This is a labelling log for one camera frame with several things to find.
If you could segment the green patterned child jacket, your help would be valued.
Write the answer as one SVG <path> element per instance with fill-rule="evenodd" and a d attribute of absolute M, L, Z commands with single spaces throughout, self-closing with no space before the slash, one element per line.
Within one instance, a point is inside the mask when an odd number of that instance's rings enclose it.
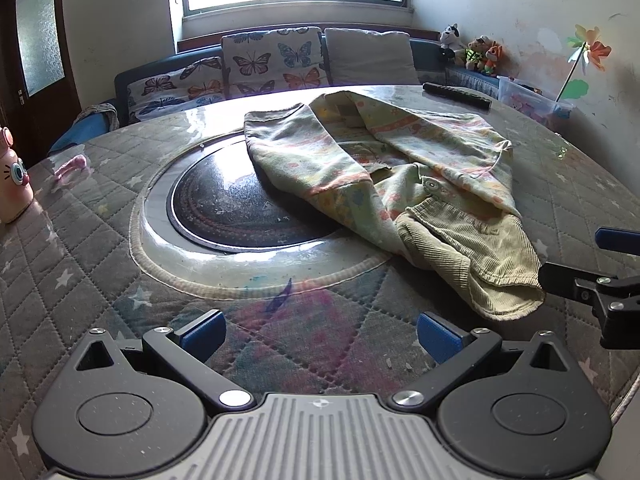
<path fill-rule="evenodd" d="M 436 272 L 485 318 L 517 320 L 544 302 L 512 194 L 512 144 L 477 114 L 340 91 L 250 112 L 244 134 L 278 190 Z"/>

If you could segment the pink cartoon water bottle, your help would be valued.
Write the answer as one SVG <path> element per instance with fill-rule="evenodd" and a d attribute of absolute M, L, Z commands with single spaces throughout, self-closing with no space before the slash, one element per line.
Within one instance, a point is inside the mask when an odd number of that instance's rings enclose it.
<path fill-rule="evenodd" d="M 4 224 L 16 220 L 34 200 L 34 191 L 22 160 L 13 149 L 11 131 L 1 128 L 0 136 L 0 220 Z"/>

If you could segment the clear plastic storage box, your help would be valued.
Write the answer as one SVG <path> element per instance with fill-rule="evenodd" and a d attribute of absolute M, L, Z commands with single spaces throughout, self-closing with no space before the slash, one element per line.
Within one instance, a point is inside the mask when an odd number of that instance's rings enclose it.
<path fill-rule="evenodd" d="M 498 81 L 498 100 L 534 122 L 550 130 L 558 130 L 570 120 L 574 104 L 548 98 L 544 93 L 523 86 L 519 79 L 499 76 Z"/>

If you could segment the blue grey cloth on sofa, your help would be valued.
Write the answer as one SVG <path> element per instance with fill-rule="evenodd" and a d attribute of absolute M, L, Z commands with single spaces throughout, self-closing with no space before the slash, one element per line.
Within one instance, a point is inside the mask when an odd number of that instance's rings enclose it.
<path fill-rule="evenodd" d="M 80 112 L 73 125 L 51 146 L 48 155 L 83 144 L 120 127 L 119 111 L 114 100 L 90 105 Z"/>

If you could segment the blue sofa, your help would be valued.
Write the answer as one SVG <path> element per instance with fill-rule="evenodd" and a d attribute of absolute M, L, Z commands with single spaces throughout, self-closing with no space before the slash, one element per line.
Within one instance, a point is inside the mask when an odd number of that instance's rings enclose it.
<path fill-rule="evenodd" d="M 411 38 L 410 46 L 414 67 L 421 82 L 433 81 L 450 86 L 468 87 L 498 98 L 498 79 L 478 73 L 472 73 L 462 67 L 452 64 L 452 57 L 445 53 L 435 41 Z M 180 52 L 167 58 L 146 63 L 141 66 L 125 70 L 114 78 L 115 96 L 113 99 L 119 111 L 120 126 L 129 124 L 127 86 L 132 82 L 147 76 L 168 73 L 211 56 L 222 56 L 221 44 L 212 44 L 195 50 Z"/>

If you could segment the upright butterfly cushion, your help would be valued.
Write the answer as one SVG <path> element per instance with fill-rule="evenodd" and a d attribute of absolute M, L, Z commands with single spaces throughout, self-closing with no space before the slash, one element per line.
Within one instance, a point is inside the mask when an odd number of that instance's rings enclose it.
<path fill-rule="evenodd" d="M 278 28 L 223 36 L 229 96 L 327 87 L 319 27 Z"/>

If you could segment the dark wooden door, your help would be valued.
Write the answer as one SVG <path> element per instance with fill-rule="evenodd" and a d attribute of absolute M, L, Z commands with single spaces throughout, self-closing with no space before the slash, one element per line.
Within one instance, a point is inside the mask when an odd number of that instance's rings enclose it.
<path fill-rule="evenodd" d="M 1 0 L 1 123 L 14 150 L 35 165 L 79 112 L 63 0 Z"/>

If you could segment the small pink toy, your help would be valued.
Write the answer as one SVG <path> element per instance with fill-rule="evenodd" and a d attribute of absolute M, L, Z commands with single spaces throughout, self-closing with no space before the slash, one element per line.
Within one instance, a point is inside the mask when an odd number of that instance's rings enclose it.
<path fill-rule="evenodd" d="M 54 172 L 54 177 L 59 181 L 63 179 L 66 174 L 69 174 L 70 172 L 73 172 L 75 170 L 84 170 L 87 168 L 87 166 L 87 157 L 84 154 L 78 154 L 59 166 L 58 169 Z"/>

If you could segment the colourful paper pinwheel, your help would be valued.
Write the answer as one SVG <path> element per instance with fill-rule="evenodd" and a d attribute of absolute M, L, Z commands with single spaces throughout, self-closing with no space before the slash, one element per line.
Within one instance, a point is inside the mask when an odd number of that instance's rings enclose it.
<path fill-rule="evenodd" d="M 567 38 L 567 44 L 573 49 L 567 60 L 570 68 L 555 97 L 556 102 L 575 101 L 586 96 L 590 89 L 587 73 L 590 70 L 604 73 L 604 61 L 612 53 L 612 47 L 602 41 L 598 26 L 576 25 L 574 35 Z"/>

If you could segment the plain beige cushion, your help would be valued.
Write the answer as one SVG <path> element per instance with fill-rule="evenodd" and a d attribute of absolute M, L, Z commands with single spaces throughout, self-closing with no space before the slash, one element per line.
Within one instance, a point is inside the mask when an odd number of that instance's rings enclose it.
<path fill-rule="evenodd" d="M 324 38 L 334 86 L 419 83 L 406 32 L 326 28 Z"/>

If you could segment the brown plush toy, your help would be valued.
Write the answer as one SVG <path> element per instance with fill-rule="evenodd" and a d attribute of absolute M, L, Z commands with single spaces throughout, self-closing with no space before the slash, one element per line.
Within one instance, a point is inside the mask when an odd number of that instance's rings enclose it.
<path fill-rule="evenodd" d="M 482 72 L 487 61 L 487 52 L 495 41 L 487 36 L 479 36 L 468 43 L 465 50 L 465 68 L 471 72 Z"/>

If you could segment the black remote control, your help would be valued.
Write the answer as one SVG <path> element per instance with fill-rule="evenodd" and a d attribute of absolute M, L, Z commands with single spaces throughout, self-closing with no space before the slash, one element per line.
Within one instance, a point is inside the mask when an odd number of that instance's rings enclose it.
<path fill-rule="evenodd" d="M 472 106 L 478 110 L 490 110 L 491 100 L 484 96 L 463 90 L 458 87 L 444 86 L 443 84 L 433 84 L 432 82 L 424 82 L 422 84 L 423 91 L 431 96 L 439 96 L 440 98 Z"/>

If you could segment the grey quilted table cover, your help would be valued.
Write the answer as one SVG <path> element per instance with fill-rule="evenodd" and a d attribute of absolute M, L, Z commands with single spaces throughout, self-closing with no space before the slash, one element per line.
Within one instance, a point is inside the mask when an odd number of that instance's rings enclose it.
<path fill-rule="evenodd" d="M 540 261 L 620 278 L 639 257 L 599 250 L 600 226 L 639 231 L 639 199 L 555 132 L 500 102 L 487 113 L 437 99 L 420 87 L 359 87 L 414 110 L 478 113 L 514 148 L 513 195 Z M 35 479 L 44 467 L 32 415 L 82 335 L 103 327 L 114 339 L 155 326 L 178 327 L 219 308 L 228 336 L 209 365 L 255 394 L 378 393 L 387 396 L 432 365 L 414 323 L 433 310 L 506 339 L 553 330 L 612 410 L 614 422 L 639 399 L 639 351 L 605 350 L 582 304 L 549 296 L 509 323 L 475 315 L 434 272 L 389 259 L 335 233 L 284 252 L 202 258 L 178 255 L 214 292 L 163 283 L 130 252 L 131 211 L 155 175 L 181 152 L 242 128 L 245 113 L 309 103 L 330 89 L 255 96 L 187 110 L 98 136 L 29 170 L 36 199 L 1 226 L 1 479 Z M 88 170 L 54 183 L 53 169 L 82 153 Z"/>

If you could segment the lying butterfly cushion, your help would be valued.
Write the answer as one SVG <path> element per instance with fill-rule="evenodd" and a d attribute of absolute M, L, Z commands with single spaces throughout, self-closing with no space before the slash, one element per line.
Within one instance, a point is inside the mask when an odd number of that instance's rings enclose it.
<path fill-rule="evenodd" d="M 134 81 L 127 86 L 127 99 L 130 122 L 145 122 L 224 101 L 221 58 L 201 58 L 180 70 Z"/>

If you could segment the round black induction hob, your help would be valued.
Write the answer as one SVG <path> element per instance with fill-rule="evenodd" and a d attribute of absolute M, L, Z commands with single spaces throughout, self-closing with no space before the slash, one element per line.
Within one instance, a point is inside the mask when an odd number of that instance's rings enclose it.
<path fill-rule="evenodd" d="M 169 192 L 166 209 L 182 237 L 222 252 L 296 246 L 340 228 L 304 200 L 271 184 L 243 142 L 218 148 L 184 170 Z"/>

